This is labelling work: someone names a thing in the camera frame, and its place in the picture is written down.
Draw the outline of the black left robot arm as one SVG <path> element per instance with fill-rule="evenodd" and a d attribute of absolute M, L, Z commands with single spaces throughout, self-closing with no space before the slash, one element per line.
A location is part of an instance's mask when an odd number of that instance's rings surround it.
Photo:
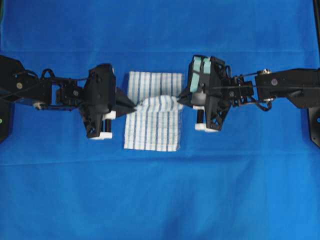
<path fill-rule="evenodd" d="M 136 104 L 116 86 L 114 68 L 109 63 L 90 69 L 83 81 L 84 86 L 79 86 L 79 79 L 55 76 L 49 68 L 38 76 L 19 60 L 2 55 L 0 140 L 11 134 L 14 104 L 42 111 L 78 110 L 88 139 L 111 139 L 112 120 L 135 112 Z"/>

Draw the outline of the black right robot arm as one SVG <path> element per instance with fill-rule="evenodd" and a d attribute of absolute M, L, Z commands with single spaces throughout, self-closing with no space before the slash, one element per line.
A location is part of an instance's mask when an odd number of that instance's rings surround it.
<path fill-rule="evenodd" d="M 318 69 L 264 69 L 254 73 L 254 81 L 245 81 L 242 74 L 230 74 L 229 66 L 216 66 L 210 73 L 192 70 L 187 88 L 178 97 L 178 103 L 197 109 L 197 123 L 203 124 L 205 131 L 221 131 L 231 107 L 253 104 L 267 112 L 277 98 L 288 99 L 299 109 L 320 105 Z"/>

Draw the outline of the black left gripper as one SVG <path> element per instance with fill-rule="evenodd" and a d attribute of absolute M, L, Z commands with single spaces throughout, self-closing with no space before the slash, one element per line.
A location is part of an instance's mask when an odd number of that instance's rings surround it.
<path fill-rule="evenodd" d="M 86 137 L 90 140 L 107 140 L 113 138 L 112 120 L 120 118 L 136 111 L 135 104 L 119 88 L 115 89 L 114 110 L 102 114 L 88 106 L 79 107 L 79 112 L 85 127 Z"/>

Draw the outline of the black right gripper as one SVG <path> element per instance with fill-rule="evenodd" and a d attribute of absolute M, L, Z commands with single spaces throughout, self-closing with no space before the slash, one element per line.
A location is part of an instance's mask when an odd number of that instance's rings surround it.
<path fill-rule="evenodd" d="M 189 86 L 182 90 L 177 102 L 197 111 L 195 129 L 204 132 L 221 131 L 225 118 L 231 108 L 228 100 L 214 96 L 207 96 L 203 105 L 193 105 L 192 93 Z"/>

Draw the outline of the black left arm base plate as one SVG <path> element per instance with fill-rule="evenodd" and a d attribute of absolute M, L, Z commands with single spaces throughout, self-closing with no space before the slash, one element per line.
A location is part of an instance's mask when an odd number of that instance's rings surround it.
<path fill-rule="evenodd" d="M 12 133 L 15 106 L 12 103 L 0 101 L 0 143 L 3 143 Z"/>

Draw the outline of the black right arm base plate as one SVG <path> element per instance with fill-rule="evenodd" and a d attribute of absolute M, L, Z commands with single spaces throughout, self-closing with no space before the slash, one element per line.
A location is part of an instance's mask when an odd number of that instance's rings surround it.
<path fill-rule="evenodd" d="M 311 141 L 320 147 L 320 107 L 311 107 L 308 112 L 308 129 Z"/>

